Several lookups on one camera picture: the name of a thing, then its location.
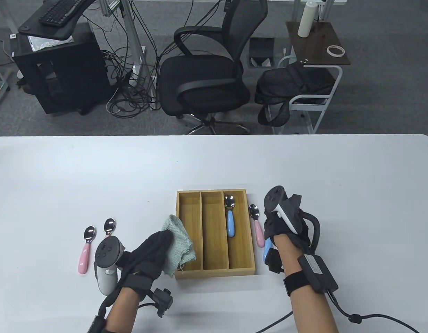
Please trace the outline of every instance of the black glove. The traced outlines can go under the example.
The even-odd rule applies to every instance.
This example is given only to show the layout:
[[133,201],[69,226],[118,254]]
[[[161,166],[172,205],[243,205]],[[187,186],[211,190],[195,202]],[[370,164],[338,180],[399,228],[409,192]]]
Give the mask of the black glove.
[[299,209],[299,215],[302,221],[302,232],[300,234],[295,234],[291,229],[286,225],[285,221],[277,215],[277,212],[268,213],[265,211],[266,221],[265,221],[265,239],[271,238],[272,243],[274,243],[274,236],[281,235],[285,233],[291,242],[301,249],[305,254],[313,254],[315,248],[312,250],[310,248],[311,241],[308,237],[308,226],[305,223],[302,215],[304,212]]
[[117,262],[122,270],[119,281],[121,287],[135,290],[142,301],[154,280],[161,275],[166,252],[173,240],[174,235],[170,230],[159,231],[149,236],[134,251],[125,251]]

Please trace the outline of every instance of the black keyboard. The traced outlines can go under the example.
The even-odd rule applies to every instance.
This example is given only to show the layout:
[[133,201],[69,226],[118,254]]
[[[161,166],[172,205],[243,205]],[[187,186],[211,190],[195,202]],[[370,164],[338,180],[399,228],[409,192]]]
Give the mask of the black keyboard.
[[85,0],[58,0],[52,3],[38,22],[52,27],[63,27],[74,17],[74,14],[84,4]]

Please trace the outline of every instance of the pink spoon handle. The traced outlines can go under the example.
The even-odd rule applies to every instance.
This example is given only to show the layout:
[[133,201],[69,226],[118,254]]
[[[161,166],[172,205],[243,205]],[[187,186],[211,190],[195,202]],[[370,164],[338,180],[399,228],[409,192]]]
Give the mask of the pink spoon handle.
[[265,237],[263,236],[262,228],[258,220],[254,220],[255,237],[257,238],[257,245],[259,247],[265,247]]
[[87,272],[87,266],[89,264],[89,252],[90,252],[90,244],[86,243],[83,248],[83,252],[81,253],[81,256],[79,257],[79,264],[78,264],[78,273],[79,274],[86,274]]

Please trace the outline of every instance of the blue spoon handle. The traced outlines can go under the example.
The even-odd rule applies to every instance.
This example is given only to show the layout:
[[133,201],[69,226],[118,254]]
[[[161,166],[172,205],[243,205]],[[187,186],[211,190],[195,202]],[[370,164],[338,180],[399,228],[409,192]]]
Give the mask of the blue spoon handle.
[[272,249],[271,238],[268,238],[265,242],[265,249],[263,250],[263,262],[265,262],[266,260],[266,256],[268,255],[269,249]]
[[236,226],[234,225],[233,211],[228,211],[228,236],[234,237],[236,235]]

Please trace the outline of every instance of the spoon bowl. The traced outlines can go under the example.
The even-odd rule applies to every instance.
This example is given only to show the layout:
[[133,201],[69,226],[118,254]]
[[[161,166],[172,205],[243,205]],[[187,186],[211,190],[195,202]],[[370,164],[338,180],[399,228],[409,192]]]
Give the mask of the spoon bowl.
[[232,195],[225,195],[225,207],[228,209],[233,209],[236,205],[236,200]]
[[258,209],[258,207],[256,206],[256,205],[254,205],[254,204],[251,204],[251,205],[249,205],[248,206],[248,211],[249,211],[249,215],[254,219],[254,220],[257,220],[258,218],[259,218],[259,216],[260,216],[260,213],[259,213],[259,209]]
[[95,238],[96,229],[93,225],[89,225],[86,230],[84,230],[84,240],[86,243],[90,243],[93,238]]
[[104,232],[106,232],[106,237],[110,236],[114,232],[117,223],[111,217],[104,222]]

